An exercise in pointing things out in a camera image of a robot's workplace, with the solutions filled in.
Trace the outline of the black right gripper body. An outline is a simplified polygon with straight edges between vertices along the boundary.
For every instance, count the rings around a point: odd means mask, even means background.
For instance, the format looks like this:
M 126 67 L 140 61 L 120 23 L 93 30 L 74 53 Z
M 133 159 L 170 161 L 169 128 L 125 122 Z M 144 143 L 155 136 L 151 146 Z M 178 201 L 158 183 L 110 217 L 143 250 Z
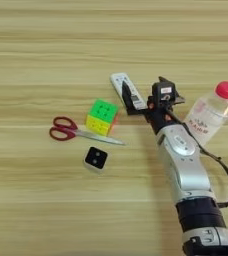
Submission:
M 185 99 L 183 97 L 178 97 L 175 101 L 164 102 L 158 102 L 153 96 L 148 97 L 148 109 L 146 110 L 145 118 L 155 134 L 158 134 L 166 126 L 181 124 L 181 121 L 173 112 L 173 106 L 184 102 Z

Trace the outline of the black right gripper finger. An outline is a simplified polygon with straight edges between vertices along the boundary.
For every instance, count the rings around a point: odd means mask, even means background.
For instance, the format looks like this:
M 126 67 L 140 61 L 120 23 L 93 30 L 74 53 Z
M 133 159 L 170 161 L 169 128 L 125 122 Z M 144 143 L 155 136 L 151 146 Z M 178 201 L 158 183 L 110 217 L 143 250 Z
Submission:
M 160 102 L 168 102 L 171 105 L 182 104 L 185 102 L 185 98 L 182 97 L 176 90 L 176 86 L 173 82 L 164 77 L 159 77 L 159 92 Z
M 132 93 L 129 85 L 122 82 L 122 99 L 128 115 L 145 115 L 148 107 L 138 92 Z

